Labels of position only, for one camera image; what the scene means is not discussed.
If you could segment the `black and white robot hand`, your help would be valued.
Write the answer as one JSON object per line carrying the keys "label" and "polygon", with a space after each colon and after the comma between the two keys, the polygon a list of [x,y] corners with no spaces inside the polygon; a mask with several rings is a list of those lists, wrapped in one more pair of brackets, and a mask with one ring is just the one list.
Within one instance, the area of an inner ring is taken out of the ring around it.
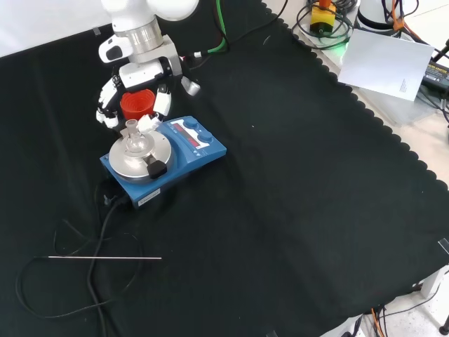
{"label": "black and white robot hand", "polygon": [[[182,66],[181,57],[176,57],[174,61],[159,58],[143,65],[128,63],[114,70],[111,79],[101,89],[95,115],[97,121],[113,129],[126,119],[132,119],[132,113],[137,114],[136,119],[155,113],[166,116],[171,104],[169,86],[179,77],[175,73],[176,66]],[[156,86],[157,92],[142,110],[134,111],[121,106],[125,94],[134,95],[151,86]]]}

